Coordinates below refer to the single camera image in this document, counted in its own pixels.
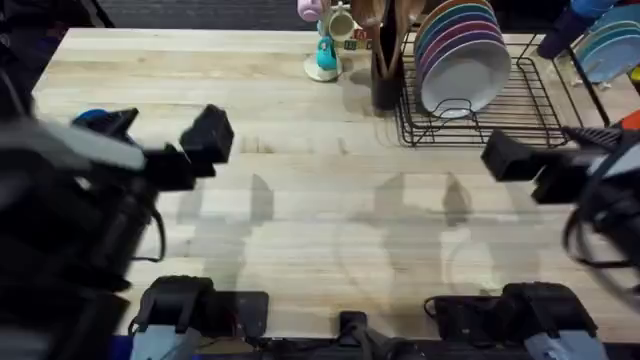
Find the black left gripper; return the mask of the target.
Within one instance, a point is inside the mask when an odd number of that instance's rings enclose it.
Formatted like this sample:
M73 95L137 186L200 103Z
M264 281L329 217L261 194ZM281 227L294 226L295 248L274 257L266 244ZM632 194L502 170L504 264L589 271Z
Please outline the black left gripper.
M137 108L107 112L101 132L125 136L139 114ZM227 163L234 131L227 113L207 104L179 140L183 150L166 144L163 149L145 150L144 175L159 191L190 191L197 180L216 176L214 163Z

